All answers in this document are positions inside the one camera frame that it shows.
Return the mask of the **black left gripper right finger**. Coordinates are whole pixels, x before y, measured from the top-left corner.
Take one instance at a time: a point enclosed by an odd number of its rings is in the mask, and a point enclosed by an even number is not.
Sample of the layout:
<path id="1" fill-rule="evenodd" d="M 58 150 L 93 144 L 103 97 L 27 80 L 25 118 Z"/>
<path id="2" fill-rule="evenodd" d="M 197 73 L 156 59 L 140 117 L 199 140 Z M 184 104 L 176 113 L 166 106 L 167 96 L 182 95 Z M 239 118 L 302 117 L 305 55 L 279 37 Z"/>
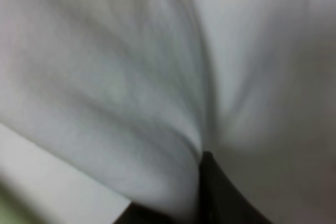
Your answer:
<path id="1" fill-rule="evenodd" d="M 200 223 L 271 224 L 240 193 L 211 152 L 204 152 L 200 171 Z"/>

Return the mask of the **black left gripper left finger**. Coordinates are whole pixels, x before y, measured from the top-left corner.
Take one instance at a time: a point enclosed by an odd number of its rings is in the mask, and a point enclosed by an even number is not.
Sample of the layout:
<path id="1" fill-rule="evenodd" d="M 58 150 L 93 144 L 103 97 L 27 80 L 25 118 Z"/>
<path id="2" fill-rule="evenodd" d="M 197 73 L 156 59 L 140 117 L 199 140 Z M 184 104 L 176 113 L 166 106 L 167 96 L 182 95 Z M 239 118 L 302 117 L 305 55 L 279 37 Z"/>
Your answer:
<path id="1" fill-rule="evenodd" d="M 172 224 L 166 215 L 131 203 L 114 224 Z"/>

